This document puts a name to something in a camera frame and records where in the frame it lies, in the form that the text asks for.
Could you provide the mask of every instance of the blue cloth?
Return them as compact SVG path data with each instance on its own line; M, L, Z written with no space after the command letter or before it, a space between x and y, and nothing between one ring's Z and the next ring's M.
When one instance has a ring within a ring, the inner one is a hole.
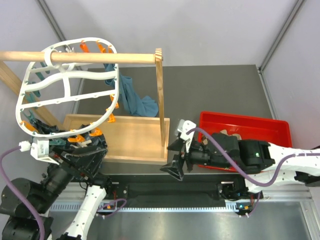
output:
M104 64L106 72L114 70L114 64ZM122 76L119 73L119 101L123 103L124 109L132 116L155 117L159 111L158 104L149 96L140 99L134 90L132 78ZM114 79L105 80L107 85L115 87Z

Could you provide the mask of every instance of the red plastic bin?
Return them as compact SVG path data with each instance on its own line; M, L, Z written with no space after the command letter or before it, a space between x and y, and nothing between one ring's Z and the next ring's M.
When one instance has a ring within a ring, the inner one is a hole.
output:
M227 130L229 135L240 134L243 140L254 139L282 147L292 147L290 128L286 121L203 111L200 114L199 127L210 135ZM202 134L199 133L198 141L201 141L201 137ZM216 167L202 165L200 167L216 169Z

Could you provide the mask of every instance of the white wall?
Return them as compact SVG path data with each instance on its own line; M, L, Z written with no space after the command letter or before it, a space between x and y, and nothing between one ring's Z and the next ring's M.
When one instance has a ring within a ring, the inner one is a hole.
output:
M119 53L162 48L165 66L259 66L294 0L47 0L67 39Z
M293 146L320 145L320 1L307 0L264 71L278 118ZM310 188L320 213L320 188Z
M0 51L41 51L45 47L58 42L47 20L33 0L0 0ZM28 62L6 62L15 74L23 79ZM0 153L18 145L20 141L30 137L18 127L15 118L17 96L0 81ZM58 107L51 108L58 113ZM65 106L58 118L70 111L71 106ZM15 152L3 161L4 169L10 179L18 177L39 181L47 164L34 160L28 152ZM5 183L0 177L0 191ZM0 231L8 217L0 214Z

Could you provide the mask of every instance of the wooden tray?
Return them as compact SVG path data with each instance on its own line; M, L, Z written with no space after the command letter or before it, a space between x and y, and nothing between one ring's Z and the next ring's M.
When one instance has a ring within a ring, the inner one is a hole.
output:
M65 129L77 129L98 120L100 115L67 114ZM165 118L165 144L161 145L158 117L115 116L116 122L102 123L108 153L106 162L164 165L168 160L170 119Z

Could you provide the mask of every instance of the wooden stand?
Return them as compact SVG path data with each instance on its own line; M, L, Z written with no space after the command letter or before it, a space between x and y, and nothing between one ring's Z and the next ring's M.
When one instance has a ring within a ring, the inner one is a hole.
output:
M103 123L108 142L108 161L123 163L164 164L167 162L167 145L170 120L165 119L162 50L157 48L155 54L135 53L75 53L52 52L52 62L60 63L117 63L117 64L155 64L158 93L159 118L121 117L116 123ZM0 79L17 95L21 81L3 61L43 62L44 52L0 51ZM48 125L57 125L59 129L70 129L87 124L94 115L67 115L63 125L44 106L34 109L35 113Z

